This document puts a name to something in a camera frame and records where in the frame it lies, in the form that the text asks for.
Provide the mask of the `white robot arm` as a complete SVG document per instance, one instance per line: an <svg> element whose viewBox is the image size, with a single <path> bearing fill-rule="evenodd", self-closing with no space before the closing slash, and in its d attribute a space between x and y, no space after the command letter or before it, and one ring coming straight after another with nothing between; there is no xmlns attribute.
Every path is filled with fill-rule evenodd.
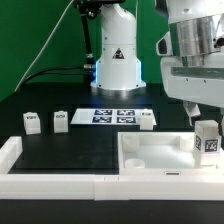
<svg viewBox="0 0 224 224"><path fill-rule="evenodd" d="M166 94L191 120L200 104L218 107L224 133L224 0L154 0L168 32L156 43ZM123 96L145 86L136 56L136 18L115 2L101 7L102 53L92 90Z"/></svg>

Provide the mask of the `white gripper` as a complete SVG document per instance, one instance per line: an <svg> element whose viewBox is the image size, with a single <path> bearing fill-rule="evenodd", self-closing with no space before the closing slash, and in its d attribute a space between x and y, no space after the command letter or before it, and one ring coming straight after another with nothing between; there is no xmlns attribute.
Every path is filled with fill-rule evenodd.
<svg viewBox="0 0 224 224"><path fill-rule="evenodd" d="M189 124L201 119L198 104L224 108L224 54L209 54L202 67L184 68L175 57L163 57L160 62L165 92L171 98L183 100ZM218 124L224 136L224 115Z"/></svg>

